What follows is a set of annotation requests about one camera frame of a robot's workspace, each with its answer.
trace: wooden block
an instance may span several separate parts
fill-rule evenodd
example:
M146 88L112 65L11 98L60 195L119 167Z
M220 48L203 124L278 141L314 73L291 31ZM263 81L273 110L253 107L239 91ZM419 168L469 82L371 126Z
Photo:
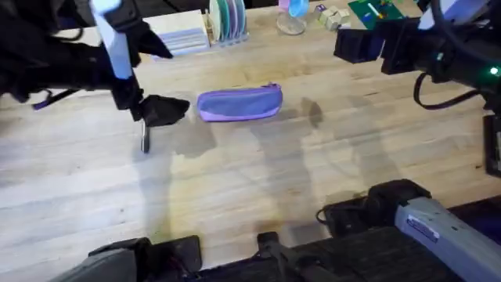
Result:
M332 16L334 14L334 12L332 12L331 10L327 9L325 11L322 12L322 14L320 15L320 18L319 18L319 21L322 25L326 25L326 22L327 22L327 19Z
M337 14L340 16L340 24L346 24L350 21L350 12L347 9L340 9L337 11Z

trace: wooden tabletop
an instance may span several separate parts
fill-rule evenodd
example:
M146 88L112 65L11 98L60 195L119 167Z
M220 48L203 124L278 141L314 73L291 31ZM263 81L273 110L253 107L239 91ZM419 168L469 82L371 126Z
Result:
M276 117L208 124L192 107L177 125L155 128L144 155L140 124L108 92L38 112L0 99L1 281L54 277L133 237L200 235L206 267L254 254L263 231L305 243L327 236L314 217L324 204L392 179L412 179L446 206L499 194L482 167L481 99L424 110L412 98L417 72L346 63L333 56L335 33L313 20L291 37L276 30L276 8L247 15L247 42L145 62L136 74L146 93L192 102L273 81L284 95ZM423 98L465 90L425 82Z

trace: black mount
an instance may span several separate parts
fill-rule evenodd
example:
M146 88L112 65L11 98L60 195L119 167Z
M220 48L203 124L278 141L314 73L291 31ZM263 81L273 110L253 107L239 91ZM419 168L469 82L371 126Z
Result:
M307 282L335 282L340 280L339 277L323 268L319 258L314 255L301 254L281 245L279 235L276 232L258 234L258 247L257 256L277 260L282 282L287 281L289 273L299 276Z
M398 206L409 200L427 197L430 192L408 179L393 180L375 185L366 197L329 204L322 211L325 225L332 237L345 237L373 227L394 226Z

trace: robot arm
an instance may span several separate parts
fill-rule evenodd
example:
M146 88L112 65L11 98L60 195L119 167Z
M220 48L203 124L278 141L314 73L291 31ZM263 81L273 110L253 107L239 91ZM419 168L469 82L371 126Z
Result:
M134 121L143 119L149 127L171 125L184 117L187 101L143 98L132 70L140 63L139 52L172 55L142 21L135 0L91 1L103 40L99 47L53 36L59 30L58 8L65 1L0 2L0 93L9 92L25 103L31 93L67 89L35 104L39 110L81 89L107 89L118 110L129 110Z

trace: black cable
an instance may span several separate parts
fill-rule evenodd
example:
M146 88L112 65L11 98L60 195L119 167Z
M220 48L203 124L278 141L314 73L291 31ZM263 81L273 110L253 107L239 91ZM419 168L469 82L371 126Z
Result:
M320 214L324 212L324 216L325 216L325 210L326 208L332 208L332 209L336 209L336 210L340 210L340 211L363 211L364 210L364 207L363 206L354 206L354 205L345 205L343 207L329 207L329 206L325 206L323 208L320 208L316 213L315 213L315 218L316 218L316 221L319 222L320 224L323 224L323 225L327 225L329 222L325 219L321 219L320 218Z
M481 94L481 92L478 90L470 90L462 95L457 96L456 98L452 98L445 102L425 105L421 102L420 93L421 93L421 85L423 84L423 80L426 76L427 76L426 73L420 74L420 76L416 79L416 83L414 84L414 101L416 101L418 105L422 106L426 110L441 110L448 107L452 107L468 99L471 99L478 94Z
M167 4L169 7L171 7L171 9L173 9L177 13L181 12L181 10L176 5L172 4L172 2L170 2L169 0L162 0L162 1L164 1L165 4Z
M318 221L320 224L327 225L327 221L325 219L320 218L320 214L325 211L325 207L320 208L318 212L315 214L316 221Z
M53 96L52 91L46 89L47 97L45 98L45 100L40 102L40 103L33 104L31 106L33 107L34 110L41 110L41 109L43 109L47 106L50 106L50 105L54 104L55 102L57 102L63 98L66 98L69 95L72 95L78 91L80 91L80 89L68 89L68 90L65 90L65 91Z
M458 48L459 51L489 65L501 65L500 60L495 60L489 56L474 51L454 34L451 24L444 18L444 13L442 12L442 8L440 6L440 0L431 0L431 15L433 16L434 25L437 29L441 31L443 35L454 45L454 47Z

